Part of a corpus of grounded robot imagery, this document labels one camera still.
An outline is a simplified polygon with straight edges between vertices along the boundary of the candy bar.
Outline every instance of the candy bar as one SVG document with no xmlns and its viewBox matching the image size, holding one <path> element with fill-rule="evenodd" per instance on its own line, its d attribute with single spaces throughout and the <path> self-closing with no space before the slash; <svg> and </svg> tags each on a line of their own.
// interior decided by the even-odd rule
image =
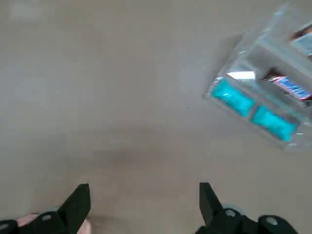
<svg viewBox="0 0 312 234">
<path fill-rule="evenodd" d="M 312 92 L 296 84 L 290 80 L 289 77 L 280 74 L 275 69 L 270 70 L 270 72 L 263 78 L 263 80 L 272 82 L 280 89 L 284 90 L 285 94 L 291 95 L 296 100 L 304 103 L 305 106 L 310 106 L 312 103 Z"/>
<path fill-rule="evenodd" d="M 276 115 L 265 106 L 257 108 L 251 122 L 265 128 L 282 141 L 290 141 L 297 128 L 296 124 Z"/>
<path fill-rule="evenodd" d="M 231 86 L 226 79 L 222 79 L 212 91 L 212 96 L 230 106 L 241 116 L 247 117 L 255 101 Z"/>
</svg>

